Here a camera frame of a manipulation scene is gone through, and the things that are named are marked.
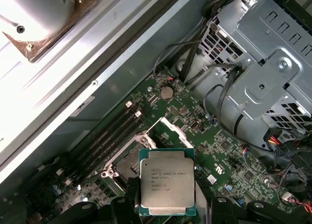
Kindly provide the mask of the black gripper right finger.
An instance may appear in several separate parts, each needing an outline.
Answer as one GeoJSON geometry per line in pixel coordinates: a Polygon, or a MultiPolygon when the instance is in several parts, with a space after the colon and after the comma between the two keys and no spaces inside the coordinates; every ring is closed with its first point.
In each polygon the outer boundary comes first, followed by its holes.
{"type": "Polygon", "coordinates": [[[300,224],[301,220],[277,207],[253,201],[242,208],[232,200],[215,196],[201,178],[195,182],[196,209],[203,224],[300,224]]]}

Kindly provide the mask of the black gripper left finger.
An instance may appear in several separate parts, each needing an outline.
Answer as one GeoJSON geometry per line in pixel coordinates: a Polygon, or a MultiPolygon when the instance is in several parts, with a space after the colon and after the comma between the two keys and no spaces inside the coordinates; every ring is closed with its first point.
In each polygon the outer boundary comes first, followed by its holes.
{"type": "Polygon", "coordinates": [[[139,178],[130,178],[124,196],[110,198],[99,208],[92,202],[80,202],[71,211],[71,224],[140,224],[138,214],[140,201],[139,178]]]}

